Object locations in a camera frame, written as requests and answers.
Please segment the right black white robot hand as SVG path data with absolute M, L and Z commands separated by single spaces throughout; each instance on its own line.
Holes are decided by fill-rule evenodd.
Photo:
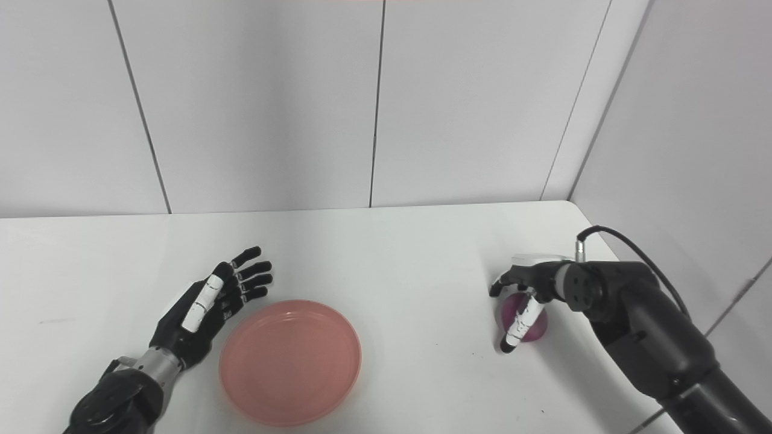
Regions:
M 533 342 L 548 329 L 546 305 L 565 301 L 556 280 L 572 259 L 561 255 L 522 254 L 513 256 L 509 269 L 495 278 L 488 295 L 499 300 L 498 323 L 502 329 L 499 351 L 512 353 L 519 344 Z

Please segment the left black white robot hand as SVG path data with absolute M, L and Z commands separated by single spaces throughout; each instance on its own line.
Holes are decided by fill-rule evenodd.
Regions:
M 171 352 L 183 369 L 198 365 L 226 321 L 251 300 L 267 296 L 273 266 L 260 261 L 261 255 L 255 245 L 193 283 L 158 321 L 149 346 Z

